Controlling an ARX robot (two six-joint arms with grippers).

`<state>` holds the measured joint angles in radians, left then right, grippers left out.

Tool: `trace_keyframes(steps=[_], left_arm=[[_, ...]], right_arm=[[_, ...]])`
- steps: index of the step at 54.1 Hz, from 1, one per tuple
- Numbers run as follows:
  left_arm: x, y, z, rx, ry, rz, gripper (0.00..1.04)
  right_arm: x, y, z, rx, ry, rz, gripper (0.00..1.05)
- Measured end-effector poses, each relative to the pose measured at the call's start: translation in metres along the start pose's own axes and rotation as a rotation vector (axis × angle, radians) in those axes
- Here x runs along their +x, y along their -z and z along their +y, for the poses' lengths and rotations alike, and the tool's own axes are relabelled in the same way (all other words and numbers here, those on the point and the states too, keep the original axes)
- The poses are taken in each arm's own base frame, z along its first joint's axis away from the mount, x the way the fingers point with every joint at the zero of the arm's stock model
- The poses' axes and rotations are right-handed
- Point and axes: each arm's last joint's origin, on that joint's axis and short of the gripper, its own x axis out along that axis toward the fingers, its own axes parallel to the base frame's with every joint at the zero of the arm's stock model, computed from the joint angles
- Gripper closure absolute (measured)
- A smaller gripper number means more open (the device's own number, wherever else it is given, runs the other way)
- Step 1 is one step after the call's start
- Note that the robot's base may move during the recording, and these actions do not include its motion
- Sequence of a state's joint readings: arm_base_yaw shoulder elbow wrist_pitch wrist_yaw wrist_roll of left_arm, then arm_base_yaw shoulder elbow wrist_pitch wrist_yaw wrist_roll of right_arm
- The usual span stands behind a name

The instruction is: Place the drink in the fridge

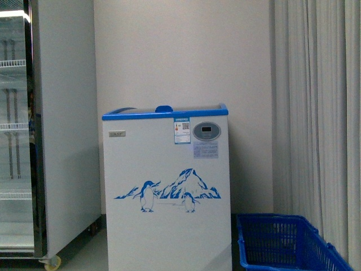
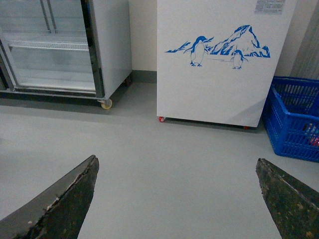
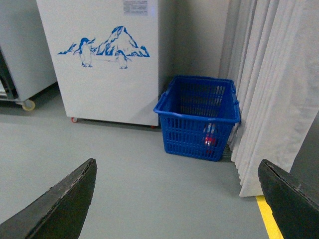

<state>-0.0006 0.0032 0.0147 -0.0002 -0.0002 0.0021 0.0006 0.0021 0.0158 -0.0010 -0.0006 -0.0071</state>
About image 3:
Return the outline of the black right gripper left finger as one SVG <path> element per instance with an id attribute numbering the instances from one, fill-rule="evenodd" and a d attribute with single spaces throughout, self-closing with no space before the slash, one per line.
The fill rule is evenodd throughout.
<path id="1" fill-rule="evenodd" d="M 0 225 L 2 239 L 77 239 L 92 202 L 97 163 L 88 159 Z"/>

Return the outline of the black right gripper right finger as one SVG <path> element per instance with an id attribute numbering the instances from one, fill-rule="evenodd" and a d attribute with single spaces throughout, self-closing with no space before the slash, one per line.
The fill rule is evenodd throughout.
<path id="1" fill-rule="evenodd" d="M 267 159 L 258 167 L 263 195 L 285 239 L 319 237 L 319 192 Z"/>

